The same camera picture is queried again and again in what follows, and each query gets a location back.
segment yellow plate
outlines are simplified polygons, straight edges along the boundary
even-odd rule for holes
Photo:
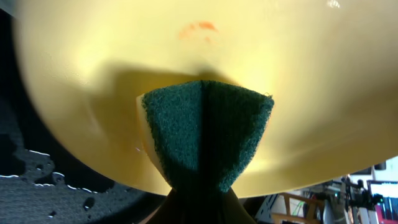
[[[157,194],[135,99],[199,78],[274,95],[238,197],[319,183],[398,154],[398,1],[19,1],[31,100],[79,160]]]

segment green sponge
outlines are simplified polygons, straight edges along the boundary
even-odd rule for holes
[[[214,81],[142,97],[164,176],[186,200],[229,190],[251,161],[273,105],[270,96]]]

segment wet black surface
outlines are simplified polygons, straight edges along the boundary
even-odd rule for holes
[[[163,196],[115,183],[51,135],[22,85],[0,10],[0,223],[137,223]]]

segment green scouring pad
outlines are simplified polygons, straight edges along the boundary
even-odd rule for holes
[[[274,101],[214,81],[168,86],[137,98],[144,148],[186,200],[226,193],[254,156]]]

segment wooden chair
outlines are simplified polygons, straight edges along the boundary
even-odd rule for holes
[[[285,198],[286,214],[273,213],[272,219],[274,219],[276,224],[280,224],[280,222],[282,220],[287,220],[290,222],[302,222],[302,223],[306,223],[306,224],[321,223],[320,220],[317,220],[315,218],[315,212],[317,211],[317,207],[318,207],[320,210],[320,213],[321,213],[321,217],[322,217],[323,210],[325,208],[325,203],[323,201],[309,199],[309,198],[301,197],[298,195],[287,194],[287,193],[281,193],[279,195],[281,195]],[[305,217],[298,217],[298,216],[293,216],[290,214],[290,199],[291,198],[300,200],[300,201],[308,204],[309,208],[308,208],[307,215],[305,215]]]

